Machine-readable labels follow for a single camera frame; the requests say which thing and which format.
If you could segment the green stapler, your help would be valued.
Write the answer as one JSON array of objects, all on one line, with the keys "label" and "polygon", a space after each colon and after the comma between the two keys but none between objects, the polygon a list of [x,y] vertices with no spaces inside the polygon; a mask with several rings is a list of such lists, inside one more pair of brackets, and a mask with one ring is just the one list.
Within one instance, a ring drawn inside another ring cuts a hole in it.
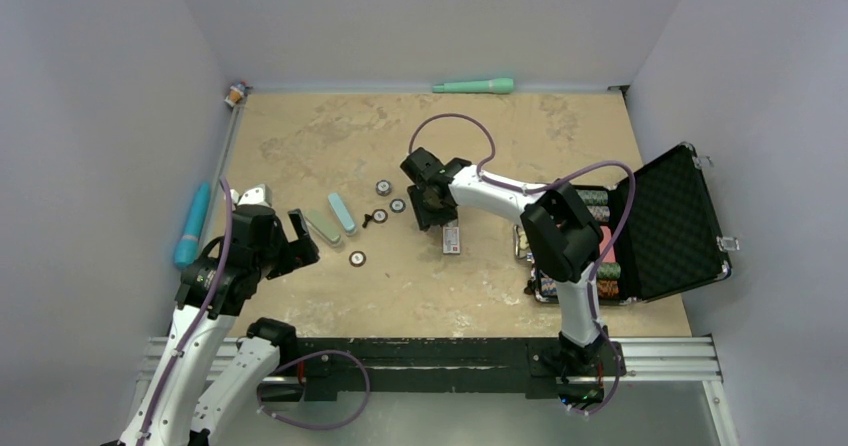
[{"label": "green stapler", "polygon": [[304,218],[312,230],[328,245],[337,247],[342,244],[341,230],[323,212],[309,209]]}]

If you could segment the blue stapler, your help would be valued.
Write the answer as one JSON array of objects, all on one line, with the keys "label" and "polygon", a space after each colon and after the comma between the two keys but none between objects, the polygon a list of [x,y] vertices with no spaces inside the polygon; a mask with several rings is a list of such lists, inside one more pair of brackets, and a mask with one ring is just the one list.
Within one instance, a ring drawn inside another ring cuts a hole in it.
[{"label": "blue stapler", "polygon": [[333,213],[342,227],[342,230],[347,236],[353,236],[357,232],[357,224],[341,195],[337,192],[333,192],[327,196],[327,199]]}]

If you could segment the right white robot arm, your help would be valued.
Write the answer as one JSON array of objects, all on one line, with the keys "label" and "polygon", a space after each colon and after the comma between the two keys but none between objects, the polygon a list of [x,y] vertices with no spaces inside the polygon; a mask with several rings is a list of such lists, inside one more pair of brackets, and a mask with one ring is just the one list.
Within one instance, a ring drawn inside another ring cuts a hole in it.
[{"label": "right white robot arm", "polygon": [[400,168],[412,183],[407,192],[422,231],[457,219],[461,207],[476,208],[518,226],[537,270],[555,284],[564,365],[584,373],[599,362],[604,326],[594,267],[603,233],[569,182],[520,183],[487,175],[465,159],[444,163],[423,147],[409,153]]}]

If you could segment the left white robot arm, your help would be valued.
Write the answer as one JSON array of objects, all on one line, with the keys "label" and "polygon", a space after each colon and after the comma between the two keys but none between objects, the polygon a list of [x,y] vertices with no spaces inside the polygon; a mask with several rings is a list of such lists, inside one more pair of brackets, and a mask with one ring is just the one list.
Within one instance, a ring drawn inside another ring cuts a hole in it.
[{"label": "left white robot arm", "polygon": [[181,275],[165,350],[150,386],[118,445],[214,445],[261,380],[284,375],[300,355],[294,326],[260,318],[220,374],[209,373],[243,306],[264,279],[274,279],[319,259],[305,218],[280,218],[266,205],[239,205],[215,238]]}]

